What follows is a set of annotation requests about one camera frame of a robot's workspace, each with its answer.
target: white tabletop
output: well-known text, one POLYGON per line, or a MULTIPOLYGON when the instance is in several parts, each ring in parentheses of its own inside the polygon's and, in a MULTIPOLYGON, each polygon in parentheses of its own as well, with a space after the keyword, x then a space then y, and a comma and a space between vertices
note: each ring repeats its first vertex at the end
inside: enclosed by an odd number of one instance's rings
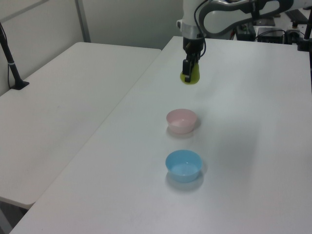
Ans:
POLYGON ((160 50, 77 43, 0 97, 0 200, 30 208, 160 50))
POLYGON ((193 86, 184 58, 174 37, 12 234, 311 232, 309 54, 209 39, 193 86), (167 130, 176 108, 198 114, 194 132, 167 130), (203 159, 194 182, 167 176, 179 149, 203 159))

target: bowl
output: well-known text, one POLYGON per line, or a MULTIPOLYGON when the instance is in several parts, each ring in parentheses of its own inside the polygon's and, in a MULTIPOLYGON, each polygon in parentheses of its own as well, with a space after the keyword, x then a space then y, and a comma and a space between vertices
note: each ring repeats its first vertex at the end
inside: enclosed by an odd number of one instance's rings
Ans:
POLYGON ((195 180, 203 163, 198 154, 190 150, 177 150, 167 156, 166 167, 169 176, 178 182, 195 180))
POLYGON ((169 129, 177 134, 191 132, 197 120, 197 115, 187 109, 176 109, 168 113, 167 122, 169 129))

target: black cable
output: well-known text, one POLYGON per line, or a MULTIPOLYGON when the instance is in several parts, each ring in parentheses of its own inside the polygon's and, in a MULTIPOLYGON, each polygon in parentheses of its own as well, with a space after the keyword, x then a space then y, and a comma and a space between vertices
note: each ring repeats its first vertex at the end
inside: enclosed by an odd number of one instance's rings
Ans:
POLYGON ((284 32, 284 35, 286 34, 286 31, 283 30, 283 29, 276 29, 276 30, 270 30, 270 31, 267 31, 267 32, 263 32, 263 33, 259 34, 258 36, 256 36, 255 39, 258 40, 258 37, 266 35, 268 33, 273 33, 273 32, 284 32))
POLYGON ((286 34, 283 34, 283 35, 282 35, 282 38, 283 38, 283 43, 282 43, 282 44, 285 44, 285 40, 284 40, 285 35, 286 35, 286 34))
POLYGON ((9 85, 9 89, 11 89, 9 78, 10 78, 10 66, 8 64, 8 85, 9 85))
POLYGON ((204 56, 204 54, 206 53, 206 40, 205 40, 205 36, 204 36, 204 34, 203 34, 203 32, 201 31, 201 28, 200 28, 200 26, 199 26, 199 24, 198 24, 198 22, 197 22, 197 19, 196 19, 196 12, 197 12, 197 10, 204 4, 204 3, 206 3, 206 2, 208 2, 209 0, 204 0, 196 9, 195 9, 195 11, 194 11, 194 20, 195 20, 195 23, 196 23, 196 26, 197 26, 197 28, 198 28, 198 30, 199 30, 199 33, 200 33, 200 36, 203 38, 203 40, 204 40, 204 52, 200 55, 200 57, 203 57, 204 56))

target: white wall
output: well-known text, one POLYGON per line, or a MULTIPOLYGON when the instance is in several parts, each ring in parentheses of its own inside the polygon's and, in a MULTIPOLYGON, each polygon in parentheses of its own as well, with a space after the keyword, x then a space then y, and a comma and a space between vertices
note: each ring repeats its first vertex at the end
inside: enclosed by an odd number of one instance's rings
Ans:
MULTIPOLYGON (((48 0, 2 25, 22 79, 83 41, 74 0, 48 0)), ((0 47, 0 95, 7 90, 7 61, 0 47)))
POLYGON ((91 42, 163 49, 181 36, 183 0, 83 0, 91 42))

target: equipment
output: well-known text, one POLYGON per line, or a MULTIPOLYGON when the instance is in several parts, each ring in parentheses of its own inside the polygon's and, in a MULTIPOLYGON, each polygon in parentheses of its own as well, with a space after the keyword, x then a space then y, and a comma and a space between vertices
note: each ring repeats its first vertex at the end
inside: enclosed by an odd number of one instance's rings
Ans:
POLYGON ((281 28, 259 28, 258 42, 283 44, 284 33, 281 28))
POLYGON ((308 23, 308 19, 298 9, 286 12, 286 15, 292 22, 296 22, 297 24, 308 23))
POLYGON ((223 35, 263 17, 311 5, 312 0, 183 0, 184 15, 177 25, 186 52, 182 70, 185 82, 191 82, 192 69, 206 52, 205 38, 223 35))
POLYGON ((2 46, 2 49, 4 51, 5 57, 8 61, 8 67, 11 68, 13 77, 15 79, 15 85, 13 87, 11 87, 12 89, 17 89, 17 90, 21 90, 22 88, 24 88, 25 86, 27 86, 29 84, 29 82, 23 81, 20 78, 18 69, 15 65, 15 62, 13 60, 12 54, 10 52, 9 46, 8 46, 8 41, 4 32, 4 29, 0 23, 0 44, 2 46))
POLYGON ((237 40, 244 41, 254 41, 255 40, 255 30, 252 23, 242 24, 235 28, 235 34, 237 40))

